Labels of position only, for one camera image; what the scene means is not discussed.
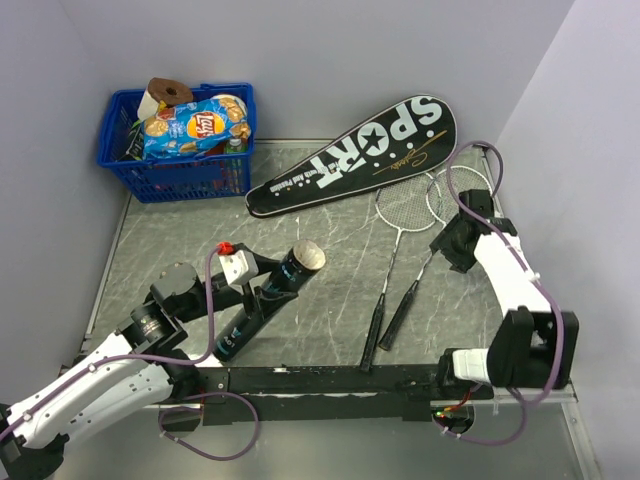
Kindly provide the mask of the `silver badminton racket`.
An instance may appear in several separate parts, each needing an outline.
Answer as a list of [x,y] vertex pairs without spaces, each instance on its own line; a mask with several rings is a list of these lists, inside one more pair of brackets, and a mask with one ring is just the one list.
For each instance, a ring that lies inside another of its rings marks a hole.
[[[446,177],[447,172],[445,169],[442,169],[435,175],[430,175],[433,177],[433,180],[431,181],[428,188],[426,202],[427,207],[434,215],[435,223],[429,229],[438,225],[444,228],[458,212],[459,207],[454,200],[454,194],[458,194],[462,191],[470,189],[487,190],[489,194],[493,196],[495,196],[497,193],[497,189],[491,186],[488,178],[484,174],[468,166],[463,165],[452,167],[451,181],[453,185],[453,193],[451,193],[448,187]],[[420,270],[418,271],[418,274],[411,286],[403,295],[389,325],[387,326],[384,334],[379,340],[378,345],[381,349],[385,351],[391,350],[404,323],[404,320],[411,310],[421,278],[425,273],[425,270],[431,263],[433,255],[434,254],[431,252],[431,250],[428,250],[427,254],[424,254],[423,257],[419,257],[421,258],[421,262],[419,264]]]
[[384,277],[380,296],[373,310],[369,331],[361,356],[359,370],[369,373],[373,365],[375,350],[386,312],[386,294],[391,272],[404,233],[419,233],[429,229],[435,218],[427,207],[426,196],[433,177],[420,174],[406,181],[381,188],[376,193],[375,208],[380,219],[396,230],[395,242],[389,256],[389,264]]

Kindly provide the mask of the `black shuttlecock tube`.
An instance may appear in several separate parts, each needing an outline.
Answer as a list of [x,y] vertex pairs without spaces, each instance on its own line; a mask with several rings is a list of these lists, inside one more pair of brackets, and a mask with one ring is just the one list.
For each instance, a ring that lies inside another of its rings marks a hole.
[[213,355],[228,362],[262,330],[326,264],[313,241],[298,240],[281,260],[258,255],[242,244],[220,256],[229,286],[242,289],[242,309],[217,334]]

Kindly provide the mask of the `black SPORT racket bag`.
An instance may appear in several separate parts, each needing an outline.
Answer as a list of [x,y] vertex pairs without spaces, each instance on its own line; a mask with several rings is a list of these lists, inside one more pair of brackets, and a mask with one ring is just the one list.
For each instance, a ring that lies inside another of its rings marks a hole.
[[271,218],[369,193],[442,165],[457,140],[450,106],[414,95],[252,188],[245,205],[253,217]]

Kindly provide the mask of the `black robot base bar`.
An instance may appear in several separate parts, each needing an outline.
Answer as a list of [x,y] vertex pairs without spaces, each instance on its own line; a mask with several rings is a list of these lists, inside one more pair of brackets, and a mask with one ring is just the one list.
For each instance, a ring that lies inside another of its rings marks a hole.
[[187,391],[235,393],[267,421],[399,418],[429,422],[437,406],[491,400],[493,390],[457,380],[435,364],[357,366],[204,367]]

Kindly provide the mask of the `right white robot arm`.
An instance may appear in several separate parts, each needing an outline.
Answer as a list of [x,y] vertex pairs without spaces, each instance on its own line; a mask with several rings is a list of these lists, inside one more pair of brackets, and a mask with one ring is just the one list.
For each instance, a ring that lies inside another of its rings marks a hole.
[[502,313],[487,348],[448,348],[439,360],[438,390],[458,398],[472,382],[498,388],[561,390],[570,371],[579,332],[571,311],[554,311],[526,262],[518,233],[507,218],[495,215],[487,190],[460,192],[458,209],[430,244],[450,269],[466,273],[480,265]]

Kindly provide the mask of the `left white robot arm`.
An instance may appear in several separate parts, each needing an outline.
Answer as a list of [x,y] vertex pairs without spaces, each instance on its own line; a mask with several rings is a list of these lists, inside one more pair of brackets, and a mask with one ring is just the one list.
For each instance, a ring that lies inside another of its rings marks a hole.
[[223,242],[207,256],[221,272],[164,268],[145,301],[86,358],[30,397],[1,408],[1,463],[10,479],[46,479],[67,447],[158,402],[184,402],[199,365],[226,362],[326,263],[298,241],[281,260]]

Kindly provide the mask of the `blue plastic shopping basket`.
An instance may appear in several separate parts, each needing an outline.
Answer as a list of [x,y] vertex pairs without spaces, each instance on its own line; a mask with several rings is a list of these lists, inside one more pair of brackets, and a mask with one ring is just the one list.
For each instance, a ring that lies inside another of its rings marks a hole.
[[97,154],[97,164],[111,171],[142,203],[242,196],[250,189],[250,163],[254,151],[257,113],[253,87],[248,83],[203,84],[193,88],[200,102],[219,94],[241,98],[249,113],[252,133],[243,153],[226,154],[226,142],[204,153],[163,160],[123,161],[127,135],[137,117],[144,89],[119,90],[107,107]]

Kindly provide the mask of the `blue Lays chips bag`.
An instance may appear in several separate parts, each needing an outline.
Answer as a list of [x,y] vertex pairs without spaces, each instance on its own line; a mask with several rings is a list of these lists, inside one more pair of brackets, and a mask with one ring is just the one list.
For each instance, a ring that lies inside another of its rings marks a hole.
[[204,153],[232,138],[248,140],[252,129],[245,102],[219,94],[167,107],[143,124],[143,159],[163,160]]

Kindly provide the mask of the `dark green package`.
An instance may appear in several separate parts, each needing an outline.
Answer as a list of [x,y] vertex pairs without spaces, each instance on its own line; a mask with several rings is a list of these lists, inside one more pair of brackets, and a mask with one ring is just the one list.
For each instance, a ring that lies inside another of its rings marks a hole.
[[142,123],[132,126],[127,135],[123,161],[141,161],[144,154],[144,128]]

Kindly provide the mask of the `white paper towel roll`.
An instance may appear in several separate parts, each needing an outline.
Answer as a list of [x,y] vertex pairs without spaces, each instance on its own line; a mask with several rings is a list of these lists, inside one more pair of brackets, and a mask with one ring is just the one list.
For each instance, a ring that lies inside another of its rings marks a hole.
[[146,89],[137,109],[138,119],[140,121],[144,121],[147,118],[154,116],[158,111],[160,103],[161,98],[157,94],[152,93],[149,89]]

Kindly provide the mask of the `aluminium rail frame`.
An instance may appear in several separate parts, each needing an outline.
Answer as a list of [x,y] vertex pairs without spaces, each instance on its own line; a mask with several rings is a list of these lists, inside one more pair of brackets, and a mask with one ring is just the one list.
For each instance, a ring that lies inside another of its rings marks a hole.
[[[520,395],[527,402],[534,402],[539,396],[542,395],[542,391],[539,389],[520,389]],[[513,404],[516,403],[516,398],[506,388],[492,388],[489,391],[488,397],[481,397],[485,395],[487,390],[482,390],[474,393],[471,397],[473,403],[478,404]],[[571,383],[569,383],[564,389],[551,390],[549,394],[540,401],[540,403],[576,403],[578,401],[577,393]]]

